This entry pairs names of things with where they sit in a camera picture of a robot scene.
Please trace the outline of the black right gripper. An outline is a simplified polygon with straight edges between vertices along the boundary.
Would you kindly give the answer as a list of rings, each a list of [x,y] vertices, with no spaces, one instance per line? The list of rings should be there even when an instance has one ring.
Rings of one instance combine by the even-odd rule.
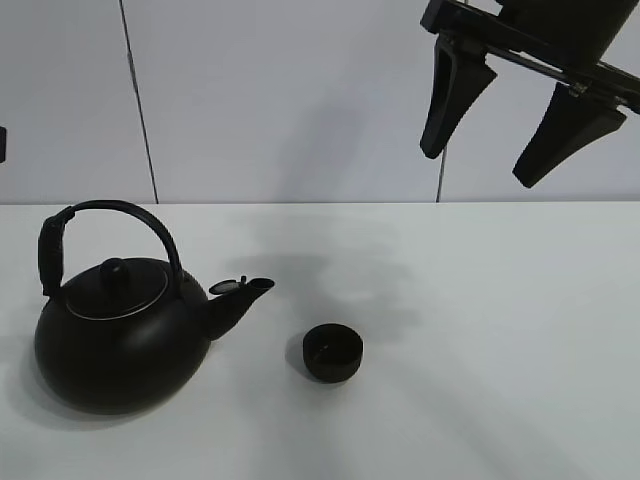
[[[436,159],[473,103],[497,78],[487,48],[524,52],[562,72],[568,83],[592,84],[634,112],[639,78],[602,60],[638,7],[637,1],[502,1],[497,14],[460,1],[431,1],[420,21],[434,47],[430,107],[420,140]],[[571,155],[616,132],[627,117],[615,104],[557,83],[536,132],[512,173],[534,187]]]

